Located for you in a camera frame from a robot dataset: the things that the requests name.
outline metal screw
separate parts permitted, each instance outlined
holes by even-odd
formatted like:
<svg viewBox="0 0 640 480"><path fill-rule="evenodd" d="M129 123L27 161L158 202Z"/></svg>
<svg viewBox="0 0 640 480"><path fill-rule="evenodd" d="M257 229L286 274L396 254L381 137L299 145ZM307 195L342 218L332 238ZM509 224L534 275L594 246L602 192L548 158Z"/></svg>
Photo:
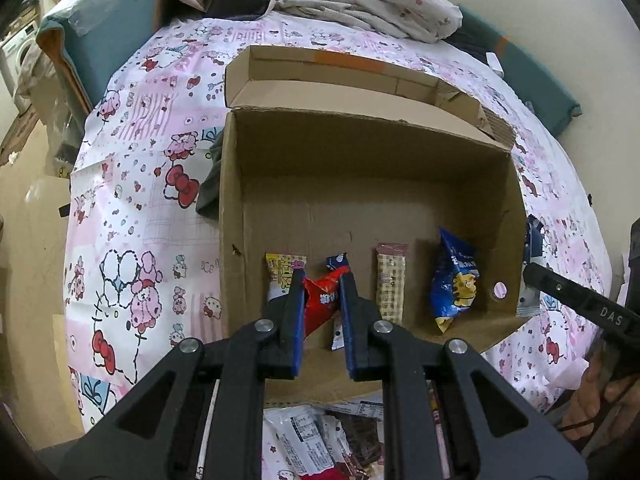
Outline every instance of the metal screw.
<svg viewBox="0 0 640 480"><path fill-rule="evenodd" d="M197 339L190 337L188 339L183 339L178 346L180 348L180 352L183 354L193 354L200 345Z"/></svg>
<svg viewBox="0 0 640 480"><path fill-rule="evenodd" d="M468 348L469 346L466 344L466 341L462 339L452 339L449 341L449 350L454 354L463 354Z"/></svg>
<svg viewBox="0 0 640 480"><path fill-rule="evenodd" d="M388 334L394 329L394 326L384 319L379 319L373 324L373 330L379 334Z"/></svg>
<svg viewBox="0 0 640 480"><path fill-rule="evenodd" d="M254 323L254 326L258 332L271 332L274 324L271 319L259 319Z"/></svg>

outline open cardboard box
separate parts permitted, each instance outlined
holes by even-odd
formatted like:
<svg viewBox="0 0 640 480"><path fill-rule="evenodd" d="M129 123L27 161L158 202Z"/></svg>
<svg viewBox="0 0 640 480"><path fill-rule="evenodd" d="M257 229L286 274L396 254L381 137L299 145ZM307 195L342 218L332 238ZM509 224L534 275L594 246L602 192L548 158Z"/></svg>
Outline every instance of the open cardboard box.
<svg viewBox="0 0 640 480"><path fill-rule="evenodd" d="M526 215L513 131L475 99L424 73L347 54L252 46L226 69L220 183L222 299L233 333L260 317L265 253L303 254L311 278L347 252L375 298L380 242L409 245L402 325L484 351L514 332ZM443 335L428 293L442 226L477 248L478 294ZM495 283L507 286L497 299ZM268 404L331 402L379 389L350 381L332 323L305 341L295 381Z"/></svg>

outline tan floor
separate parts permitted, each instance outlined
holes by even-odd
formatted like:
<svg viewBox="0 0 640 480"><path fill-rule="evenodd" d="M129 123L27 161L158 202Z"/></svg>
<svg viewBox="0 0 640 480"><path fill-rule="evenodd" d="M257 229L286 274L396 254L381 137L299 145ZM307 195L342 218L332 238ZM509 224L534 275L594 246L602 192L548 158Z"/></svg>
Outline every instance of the tan floor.
<svg viewBox="0 0 640 480"><path fill-rule="evenodd" d="M46 153L38 122L14 165L0 168L0 392L35 449L80 434L63 399L52 325L52 316L63 313L67 219L58 207L69 202L68 181L44 176Z"/></svg>

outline bed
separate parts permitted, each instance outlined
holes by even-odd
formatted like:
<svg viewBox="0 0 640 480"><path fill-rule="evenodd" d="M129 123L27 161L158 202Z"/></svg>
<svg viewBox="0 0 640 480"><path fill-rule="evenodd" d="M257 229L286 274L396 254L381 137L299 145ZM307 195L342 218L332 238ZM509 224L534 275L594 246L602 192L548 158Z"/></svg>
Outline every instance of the bed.
<svg viewBox="0 0 640 480"><path fill-rule="evenodd" d="M443 42L278 12L255 22L175 21L111 77L71 176L63 291L69 378L85 430L185 337L227 336L218 226L195 212L195 201L225 121L225 66L249 44L380 59L476 97L516 131L513 162L527 213L544 225L546 263L609 293L610 262L574 167L484 64ZM484 356L544 412L561 393L548 378L584 356L596 327L545 295L542 310Z"/></svg>

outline human hand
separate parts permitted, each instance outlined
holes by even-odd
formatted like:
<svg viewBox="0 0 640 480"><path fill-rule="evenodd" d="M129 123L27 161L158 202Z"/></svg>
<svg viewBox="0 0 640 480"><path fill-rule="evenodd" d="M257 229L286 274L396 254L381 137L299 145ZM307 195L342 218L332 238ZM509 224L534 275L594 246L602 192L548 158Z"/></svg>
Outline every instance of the human hand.
<svg viewBox="0 0 640 480"><path fill-rule="evenodd" d="M596 352L589 367L584 371L580 387L572 395L569 410L562 419L562 426L580 424L593 418L600 411L600 391L598 389L598 377L602 371L602 351ZM632 383L634 385L620 400L622 408L610 425L608 434L603 439L603 445L621 437L631 426L636 415L640 412L640 381L638 376L630 376L619 381L607 384L604 390L604 398L608 402L614 402ZM588 436L593 431L593 424L586 424L564 432L569 440L578 440Z"/></svg>

